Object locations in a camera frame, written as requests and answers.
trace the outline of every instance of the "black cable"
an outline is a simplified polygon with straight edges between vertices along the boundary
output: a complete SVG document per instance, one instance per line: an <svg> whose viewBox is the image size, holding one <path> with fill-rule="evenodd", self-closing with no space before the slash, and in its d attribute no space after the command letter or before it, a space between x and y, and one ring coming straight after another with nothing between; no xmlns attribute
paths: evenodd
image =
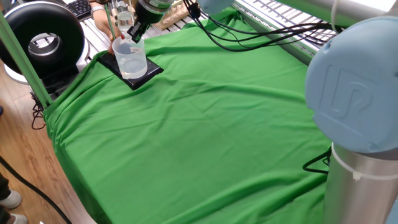
<svg viewBox="0 0 398 224"><path fill-rule="evenodd" d="M25 180L21 175L17 173L8 163L7 161L0 156L0 164L2 164L16 179L21 181L24 185L26 185L28 188L32 189L34 192L36 192L38 195L40 195L46 202L48 202L54 209L55 211L60 214L60 216L65 220L67 224L72 224L72 222L69 220L69 218L64 214L64 212L61 210L60 207L56 203L54 203L49 196L47 196L45 193L43 193L40 189L38 189L36 186L31 184L29 181Z"/></svg>
<svg viewBox="0 0 398 224"><path fill-rule="evenodd" d="M220 26L223 26L223 27L225 27L225 28L227 28L227 29L230 29L230 30L233 30L233 31L236 31L236 32L240 32L240 33L242 33L242 34L251 34L251 35L278 34L278 33L277 33L278 30L269 31L269 32L246 32L246 31L243 31L243 30L235 29L234 27L227 26L226 24L223 24L222 22L213 19L211 16L208 16L208 18L209 18L209 20L211 20L211 21L214 22L215 24L218 24L218 25L220 25ZM321 23L321 22L320 22L320 23L297 24L297 25L294 25L294 26L281 28L281 29L279 29L279 30L286 30L286 29L292 29L292 28L298 28L298 27L304 27L304 26L314 26L314 25L319 25L319 24L323 24L323 26L325 26L325 29L331 29L331 24L326 24L326 23Z"/></svg>
<svg viewBox="0 0 398 224"><path fill-rule="evenodd" d="M311 35L314 33L314 32L313 32L313 33L311 33L309 36L304 36L303 38L301 38L301 39L299 39L299 40L295 40L295 41L292 41L292 42L287 42L287 43L278 44L278 42L281 41L281 40L288 39L288 38L293 37L293 36L295 36L295 35L303 34L304 32L307 32L307 31L315 30L315 32L316 32L316 31L319 30L319 29L331 29L331 25L330 25L330 24L325 24L325 23L322 23L322 22L319 22L319 23L317 23L317 24L299 24L299 25L295 25L295 26L292 26L292 27L285 27L285 28L283 28L283 29L274 30L274 31L271 31L271 32L263 32L263 33L261 33L261 35L259 34L259 35L254 36L254 37L249 37L249 38L241 39L241 40L238 40L238 39L236 38L236 36L234 35L235 40L231 40L231 39L226 39L226 38L224 38L224 37L220 37L220 36L218 36L218 35L215 35L215 34L209 32L209 31L205 28L205 26L204 26L204 25L201 23L201 21L199 20L200 14L201 14L202 12L201 12L201 10L198 8L197 3L192 4L192 3L190 3L189 0L183 0L183 3L184 3L185 6L187 7L187 9L188 9L188 11L189 11L189 13L190 13L192 19L195 21L195 23L197 24L197 26L205 32L205 34L210 38L210 40L213 41L217 46L219 46L219 47L221 47L221 48L223 48L223 49L225 49L225 50L232 51L232 52L246 52L246 51L249 51L249 50L259 49L259 48L261 48L261 47L268 47L268 46L275 46L275 45L291 44L291 43L300 41L300 40L305 39L305 38L313 38L313 39L315 39L315 40L322 41L322 40L320 40L320 39L317 39L316 37L311 37ZM214 19L212 19L212 21L213 21L215 24L218 24L218 25L221 25L221 24L222 24L222 23L220 23L220 22L218 22L218 21L215 22L216 20L214 20ZM294 28L294 27L303 27L303 26L311 26L311 27L305 28L305 29L301 28L301 29L299 29L299 30L293 30L293 29L292 29L292 28ZM282 36L282 37L280 37L280 38L277 38L277 39L274 39L274 40L270 40L270 41L268 41L268 42L266 42L266 43L264 43L264 44L257 45L257 46L254 46L254 47L243 46L243 45L240 43L240 42L242 42L242 41L247 41L247 40L255 39L255 38L258 38L258 37L262 37L262 36L264 36L264 35L269 35L269 34L281 34L281 33L290 33L290 34L284 35L284 36ZM213 37L218 38L218 39L221 39L221 40L229 41L229 42L238 42L238 44L239 44L240 46L244 47L244 49L232 49L232 48L226 47L226 46L222 45L221 43L219 43L217 40L215 40Z"/></svg>
<svg viewBox="0 0 398 224"><path fill-rule="evenodd" d="M222 45L222 44L220 44L219 42L217 42L217 41L211 36L211 34L206 30L206 28L203 26L203 24L202 24L198 19L194 19L194 21L195 21L195 23L198 25L198 27L200 27L200 28L205 32L205 34L211 39L211 41L213 41L217 46L221 47L222 49L229 50L229 51L232 51L232 52L246 52L246 51L250 51L250 50L256 50L256 49L259 49L259 48L261 48L261 47L273 46L272 44L274 44L274 43L276 43L276 42L279 42L279 41L281 41L281 40L288 39L288 38L290 38L290 37L293 37L293 36L299 34L299 33L296 33L296 32L295 32L295 33L293 33L293 34L285 35L285 36L283 36L283 37L279 37L279 38L277 38L277 39L270 40L270 41L268 41L268 42L266 42L266 43L264 43L264 44L257 45L257 46L255 46L255 47L251 47L251 48L247 48L247 49L232 49L232 48L229 48L229 47L225 47L224 45ZM310 31L310 30L314 30L314 29L316 29L316 28L311 27L311 28L308 28L308 29L301 29L301 30L300 30L300 33L303 33L303 32L306 32L306 31Z"/></svg>
<svg viewBox="0 0 398 224"><path fill-rule="evenodd" d="M43 118L43 111L40 109L39 105L37 104L36 99L32 96L32 99L36 102L36 104L33 106L32 110L33 110L33 121L32 121L32 129L33 130L40 130L43 129L45 127L46 124L44 124L41 128L35 128L34 124L36 121L36 118Z"/></svg>
<svg viewBox="0 0 398 224"><path fill-rule="evenodd" d="M315 172L315 173L319 173L319 174L326 174L326 175L329 174L328 171L325 171L325 170L318 170L318 169L311 169L311 168L308 168L308 167L309 167L310 165L312 165L312 164L314 164L314 163L320 161L320 160L323 159L323 158L328 159L328 161L330 162L330 156L331 156L331 146L329 147L329 149L328 149L326 152L324 152L324 153L322 153L321 155L315 157L314 159L312 159L312 160L306 162L306 163L304 164L304 166L303 166L303 170L308 171L308 172Z"/></svg>
<svg viewBox="0 0 398 224"><path fill-rule="evenodd" d="M206 15L205 13L203 13L203 15L204 15L205 17L209 18L209 19L211 18L209 15ZM225 39L225 38L223 38L223 37L217 36L217 35L215 35L215 34L213 34L213 33L211 33L211 32L208 31L210 35L212 35L213 37L216 37L216 38L218 38L218 39L221 39L221 40L230 41L230 42L238 42L238 44L239 44L240 46L245 47L245 48L249 48L249 47L243 46L240 42L248 41L248 40L252 40L252 39L256 39L256 38L258 38L258 37L263 37L263 36L265 36L265 35L270 35L270 34L285 34L285 33L295 32L297 35L299 35L299 34L302 33L302 31L300 31L300 30L292 30L292 29L291 29L292 27L286 27L286 28L283 28L283 29L274 30L274 31L270 31L270 32L264 32L264 33L262 33L262 34L260 34L260 35L256 35L256 36L253 36L253 37L248 37L248 38L245 38L245 39L240 39L240 40L238 40L238 38L237 38L232 32L230 32L228 29L226 29L225 27L221 26L219 23L215 23L214 20L212 20L212 21L213 21L213 23L214 23L216 26L218 26L218 27L222 28L223 30L225 30L226 32L232 34L232 35L235 37L235 40ZM316 24L303 24L303 25L304 25L304 26L312 25L312 26L314 27L314 29L315 29L315 28L318 29L319 24L320 24L320 23L316 23ZM310 37L310 38L313 38L313 39L315 39L315 40L317 40L317 41L321 41L321 42L326 43L324 40L318 39L318 38L316 38L316 37L312 37L312 36L310 36L310 35L308 35L307 37Z"/></svg>

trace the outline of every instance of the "person's hand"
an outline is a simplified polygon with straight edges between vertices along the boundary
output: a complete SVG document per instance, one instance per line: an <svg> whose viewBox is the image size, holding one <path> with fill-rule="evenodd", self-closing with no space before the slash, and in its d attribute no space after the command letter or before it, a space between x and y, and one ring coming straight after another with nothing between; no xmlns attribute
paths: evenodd
<svg viewBox="0 0 398 224"><path fill-rule="evenodd" d="M97 10L93 13L93 19L95 22L95 26L102 32L104 32L109 39L111 40L111 45L109 46L108 52L113 54L112 43L113 43L113 36L111 32L111 28L109 27L108 17L106 16L106 12L104 10ZM119 28L115 25L113 17L111 17L112 26L114 35L116 38L120 37L121 33Z"/></svg>

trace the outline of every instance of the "wooden floor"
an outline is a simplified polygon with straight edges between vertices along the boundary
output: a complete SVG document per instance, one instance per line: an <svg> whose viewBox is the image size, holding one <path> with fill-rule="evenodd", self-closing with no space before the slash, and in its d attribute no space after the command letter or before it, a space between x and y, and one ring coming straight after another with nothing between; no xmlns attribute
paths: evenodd
<svg viewBox="0 0 398 224"><path fill-rule="evenodd" d="M0 105L4 108L4 114L0 116L0 155L21 176L52 198L73 224L95 223L63 173L46 130L31 128L34 101L29 87L12 81L3 68L0 61ZM35 125L43 124L43 119L39 118ZM39 224L40 221L45 224L64 223L46 201L16 180L3 166L0 166L0 172L10 180L10 188L23 198L20 207L12 213L27 216L30 224Z"/></svg>

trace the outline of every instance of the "keyboard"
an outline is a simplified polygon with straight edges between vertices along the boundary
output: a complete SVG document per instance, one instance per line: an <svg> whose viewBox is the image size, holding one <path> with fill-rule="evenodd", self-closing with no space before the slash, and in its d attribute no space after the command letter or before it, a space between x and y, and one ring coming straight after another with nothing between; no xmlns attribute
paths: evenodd
<svg viewBox="0 0 398 224"><path fill-rule="evenodd" d="M78 20L83 20L91 16L91 6L88 0L73 1L67 4L67 9L69 9Z"/></svg>

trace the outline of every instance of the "green metal frame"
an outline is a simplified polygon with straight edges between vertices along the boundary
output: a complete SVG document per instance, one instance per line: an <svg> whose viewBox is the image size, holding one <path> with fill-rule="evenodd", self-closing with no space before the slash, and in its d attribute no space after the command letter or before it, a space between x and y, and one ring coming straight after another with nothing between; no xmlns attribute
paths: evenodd
<svg viewBox="0 0 398 224"><path fill-rule="evenodd" d="M41 102L44 108L52 104L51 97L47 90L44 88L42 81L33 69L32 64L27 58L24 50L19 44L17 37L12 32L6 18L4 18L0 11L0 40L6 46L11 57L14 59L19 70L25 76L27 82L32 87L33 92L36 94L37 99Z"/></svg>

